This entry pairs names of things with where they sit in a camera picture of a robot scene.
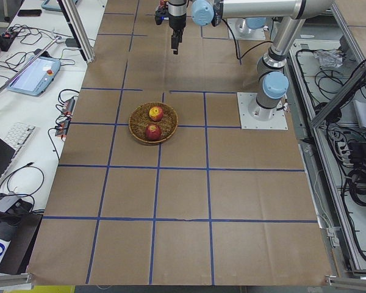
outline brown paper mat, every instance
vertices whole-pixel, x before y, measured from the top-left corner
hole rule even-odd
[[[156,4],[107,5],[101,30],[114,35],[95,45],[30,261],[33,282],[322,284],[331,272],[289,115],[288,131],[239,129],[235,92],[257,90],[268,44],[239,64],[223,25],[188,19],[174,56],[168,24],[154,24]],[[128,15],[111,14],[120,12]],[[127,127],[148,101],[179,116],[162,146],[139,145]]]

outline plastic bag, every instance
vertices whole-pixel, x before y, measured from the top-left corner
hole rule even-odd
[[[343,56],[336,49],[314,52],[314,57],[319,60],[322,67],[338,68],[343,65]]]

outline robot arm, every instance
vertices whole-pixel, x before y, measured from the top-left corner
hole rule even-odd
[[[182,41],[188,0],[161,0],[164,15],[170,17],[173,29],[171,47],[178,53]],[[259,92],[249,105],[250,114],[257,120],[268,121],[274,116],[279,100],[289,87],[287,78],[281,73],[294,39],[306,18],[317,16],[329,8],[334,0],[192,0],[193,21],[204,26],[210,22],[220,24],[223,18],[249,18],[282,16],[283,20],[275,39],[257,64]]]
[[[179,43],[183,41],[183,30],[187,16],[188,0],[160,1],[160,6],[156,11],[155,21],[160,25],[164,18],[168,17],[168,22],[173,30],[171,36],[171,49],[173,54],[178,54]]]

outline white table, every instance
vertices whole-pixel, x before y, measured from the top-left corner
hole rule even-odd
[[[40,9],[41,0],[26,0],[22,9]],[[88,38],[96,39],[99,25],[104,13],[104,6],[107,0],[80,0],[77,8],[82,18],[83,25]],[[40,17],[18,17],[16,16],[11,26],[15,24],[26,24],[31,27],[46,29],[65,35],[71,35],[69,27],[60,12],[50,12],[43,10]],[[19,39],[16,39],[8,52],[1,53],[0,60],[5,60],[20,51],[34,51],[42,49],[50,42],[48,37],[43,37],[35,45],[23,45]],[[64,44],[56,44],[48,50],[51,56],[60,57],[62,49],[66,48]],[[54,127],[55,120],[59,116],[55,108],[57,97],[62,89],[80,90],[82,81],[87,69],[86,62],[82,59],[79,51],[65,51],[63,58],[74,59],[75,65],[64,66],[57,73],[52,84],[47,90],[38,97],[27,96],[20,93],[5,90],[0,94],[0,137],[4,138],[11,126],[16,122],[22,122],[36,126],[33,136],[29,139],[24,149],[17,155],[15,162],[11,165],[11,172],[16,168],[34,162],[36,167],[43,170],[45,181],[42,188],[34,194],[34,209],[44,209],[49,197],[50,189],[57,169],[57,156],[52,151],[53,147],[48,138],[47,130]],[[0,74],[11,77],[13,72],[0,69]],[[5,82],[0,78],[0,86]],[[71,98],[75,93],[63,93],[64,100]],[[54,131],[51,131],[52,139],[57,147],[59,154],[63,148],[61,139],[54,137]],[[36,170],[26,169],[15,175],[11,180],[11,186],[17,186],[15,190],[19,193],[28,193],[34,191],[41,180],[41,175]],[[6,247],[9,242],[2,242]]]

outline blue joint cap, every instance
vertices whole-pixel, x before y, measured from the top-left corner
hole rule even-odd
[[[260,29],[266,24],[265,17],[249,17],[245,19],[246,26],[250,29]]]
[[[213,6],[206,0],[195,0],[191,6],[191,11],[194,23],[199,26],[206,26],[213,20]]]
[[[282,98],[289,88],[289,80],[281,72],[274,71],[266,75],[263,91],[271,99]]]

